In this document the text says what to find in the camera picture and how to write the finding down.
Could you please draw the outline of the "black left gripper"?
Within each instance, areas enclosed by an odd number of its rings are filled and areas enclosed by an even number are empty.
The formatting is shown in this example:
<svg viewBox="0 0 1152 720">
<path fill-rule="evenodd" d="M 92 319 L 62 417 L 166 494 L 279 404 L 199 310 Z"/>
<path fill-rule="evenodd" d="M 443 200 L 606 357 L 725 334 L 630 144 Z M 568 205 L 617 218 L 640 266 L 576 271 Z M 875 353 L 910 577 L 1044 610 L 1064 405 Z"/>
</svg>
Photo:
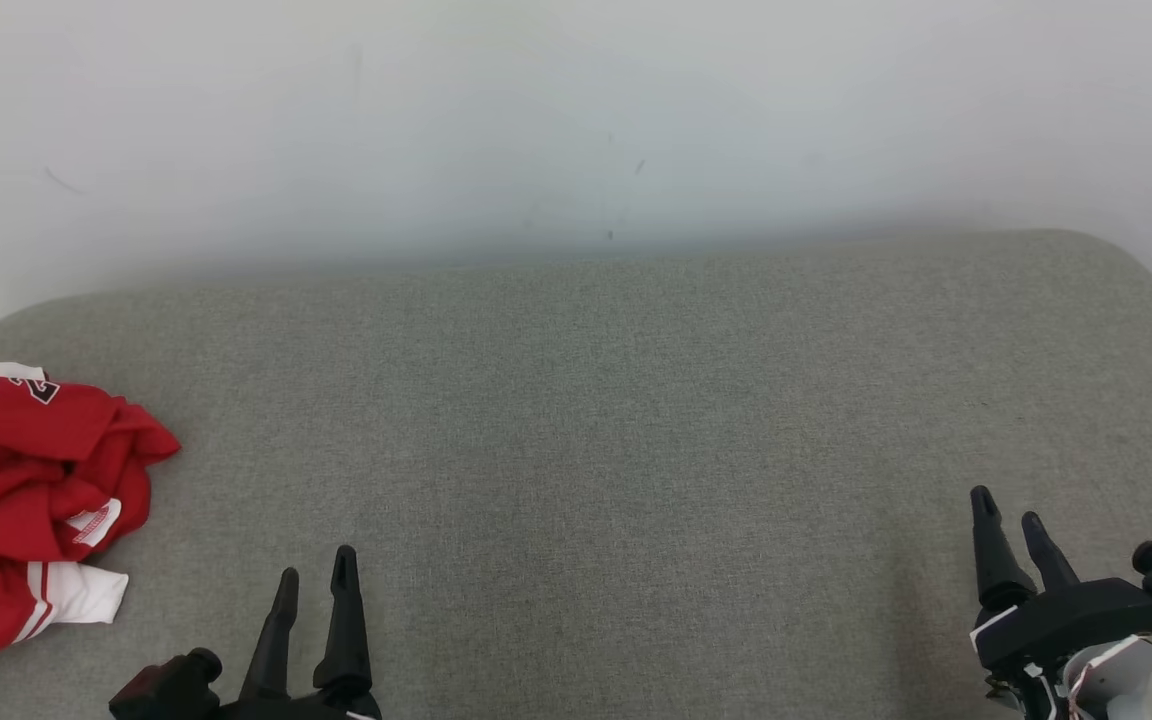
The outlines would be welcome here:
<svg viewBox="0 0 1152 720">
<path fill-rule="evenodd" d="M 298 611 L 300 574 L 287 568 L 244 675 L 242 700 L 218 707 L 217 719 L 381 719 L 378 702 L 371 696 L 372 670 L 357 556 L 348 544 L 335 551 L 329 594 L 332 617 L 323 660 L 314 667 L 314 688 L 340 694 L 289 698 L 288 655 Z"/>
</svg>

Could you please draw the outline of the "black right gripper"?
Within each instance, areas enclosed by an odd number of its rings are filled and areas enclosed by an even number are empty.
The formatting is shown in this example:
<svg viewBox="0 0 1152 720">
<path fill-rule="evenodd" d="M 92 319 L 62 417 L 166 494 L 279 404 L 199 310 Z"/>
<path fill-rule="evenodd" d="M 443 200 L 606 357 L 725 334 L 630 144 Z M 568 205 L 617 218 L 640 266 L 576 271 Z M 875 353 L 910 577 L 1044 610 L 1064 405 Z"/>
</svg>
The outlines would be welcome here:
<svg viewBox="0 0 1152 720">
<path fill-rule="evenodd" d="M 995 498 L 977 486 L 970 501 L 980 611 L 1001 612 L 973 632 L 984 670 L 1010 675 L 1030 664 L 1049 667 L 1094 644 L 1152 634 L 1152 594 L 1120 578 L 1082 583 L 1038 511 L 1023 515 L 1026 552 L 1044 592 L 1029 600 L 1036 584 L 1011 552 Z"/>
</svg>

